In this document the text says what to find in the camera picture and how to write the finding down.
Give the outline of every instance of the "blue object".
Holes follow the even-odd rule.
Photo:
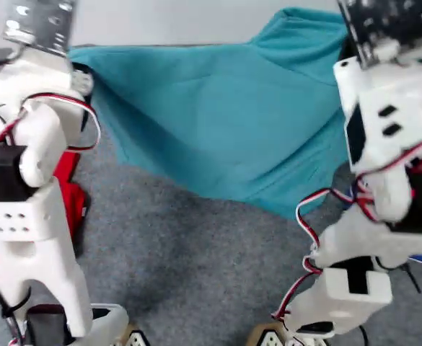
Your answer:
[[[291,8],[245,44],[70,57],[94,71],[93,105],[122,163],[293,218],[347,159],[333,76],[345,37],[340,15]]]

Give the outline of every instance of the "white robot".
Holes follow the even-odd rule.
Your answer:
[[[64,151],[100,141],[95,111],[84,101],[89,74],[66,58],[76,1],[13,1],[4,37],[17,44],[0,61],[0,304],[10,345],[135,345],[128,315],[92,304],[76,263],[60,186],[53,177]],[[94,141],[78,146],[89,115]],[[29,309],[30,280],[42,282],[60,306]]]
[[[323,189],[297,208],[314,244],[302,262],[308,273],[273,314],[287,345],[326,345],[361,326],[392,302],[387,271],[422,254],[422,0],[339,4],[356,49],[334,69],[357,179],[351,197]],[[0,62],[0,304],[10,345],[144,346],[140,332],[126,336],[122,307],[90,304],[52,176],[65,150],[100,140],[84,101],[92,80],[66,59],[75,8],[76,0],[16,0],[6,22],[18,49]],[[98,134],[77,146],[84,114]],[[317,236],[300,208],[328,193],[350,208]],[[293,299],[310,277],[315,284]],[[29,280],[61,305],[29,309]]]
[[[323,345],[360,327],[392,303],[387,272],[422,254],[422,0],[339,4],[356,54],[334,66],[356,182],[352,197],[323,189],[297,208],[313,240],[308,273],[273,314],[293,345]],[[328,193],[350,208],[317,236],[300,208]]]

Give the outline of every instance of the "gray carpet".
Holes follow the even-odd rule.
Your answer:
[[[79,258],[91,299],[125,306],[153,346],[242,346],[302,274],[309,239],[294,222],[121,167],[109,138],[84,155],[74,179],[92,197]],[[343,167],[335,185],[349,179]],[[339,215],[327,200],[308,219],[321,230]],[[413,269],[422,286],[422,265]],[[422,296],[402,272],[392,281],[395,303],[366,324],[372,345],[422,345]],[[49,301],[36,292],[36,302]],[[0,345],[8,340],[0,320]],[[352,332],[333,345],[363,341]]]

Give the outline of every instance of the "fabric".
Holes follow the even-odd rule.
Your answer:
[[[291,8],[245,44],[70,57],[94,71],[93,104],[121,162],[291,218],[347,157],[333,76],[345,37],[340,15]]]

